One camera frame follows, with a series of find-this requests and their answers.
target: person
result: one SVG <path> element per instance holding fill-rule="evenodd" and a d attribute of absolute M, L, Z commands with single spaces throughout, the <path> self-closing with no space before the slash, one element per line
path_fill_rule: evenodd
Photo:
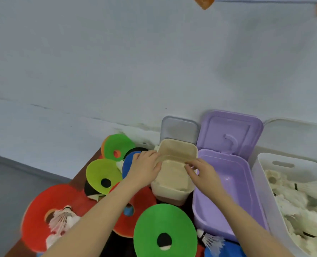
<path fill-rule="evenodd" d="M 156 151 L 135 154 L 128 175 L 88 211 L 43 257 L 99 257 L 129 200 L 157 177 L 162 163 Z M 223 213 L 247 257 L 293 257 L 290 251 L 234 202 L 214 168 L 203 159 L 186 162 L 196 187 Z"/>

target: green disc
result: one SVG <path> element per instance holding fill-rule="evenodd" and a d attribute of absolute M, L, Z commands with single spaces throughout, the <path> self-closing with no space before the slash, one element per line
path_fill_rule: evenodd
<path fill-rule="evenodd" d="M 158 245 L 159 238 L 167 234 L 171 238 L 168 250 Z M 195 257 L 197 246 L 197 233 L 192 221 L 176 206 L 157 204 L 149 207 L 136 223 L 134 247 L 138 257 Z"/>
<path fill-rule="evenodd" d="M 135 144 L 125 134 L 110 135 L 105 141 L 104 158 L 120 161 L 125 154 L 135 148 Z"/>
<path fill-rule="evenodd" d="M 99 159 L 92 161 L 86 169 L 88 183 L 101 194 L 108 194 L 110 189 L 122 180 L 122 174 L 114 160 Z"/>

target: purple bin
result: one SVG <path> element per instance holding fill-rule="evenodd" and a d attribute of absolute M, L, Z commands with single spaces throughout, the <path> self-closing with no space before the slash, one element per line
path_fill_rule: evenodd
<path fill-rule="evenodd" d="M 197 147 L 198 157 L 214 167 L 234 201 L 268 230 L 247 162 L 262 131 L 263 123 L 255 116 L 213 111 L 203 119 Z M 197 188 L 192 208 L 197 228 L 238 241 L 220 210 Z"/>

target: beige plastic container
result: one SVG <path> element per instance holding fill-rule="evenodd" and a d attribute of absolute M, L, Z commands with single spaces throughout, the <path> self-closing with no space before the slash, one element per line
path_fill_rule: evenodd
<path fill-rule="evenodd" d="M 198 157 L 197 147 L 189 142 L 164 139 L 156 150 L 162 168 L 151 188 L 158 200 L 182 206 L 194 190 L 194 184 L 184 168 L 185 161 Z"/>

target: container handle hole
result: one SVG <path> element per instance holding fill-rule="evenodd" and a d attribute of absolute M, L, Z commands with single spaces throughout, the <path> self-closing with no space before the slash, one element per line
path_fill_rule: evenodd
<path fill-rule="evenodd" d="M 281 161 L 277 161 L 277 160 L 273 161 L 273 165 L 286 167 L 286 168 L 294 168 L 295 167 L 295 165 L 292 163 L 286 163 L 286 162 L 281 162 Z"/>

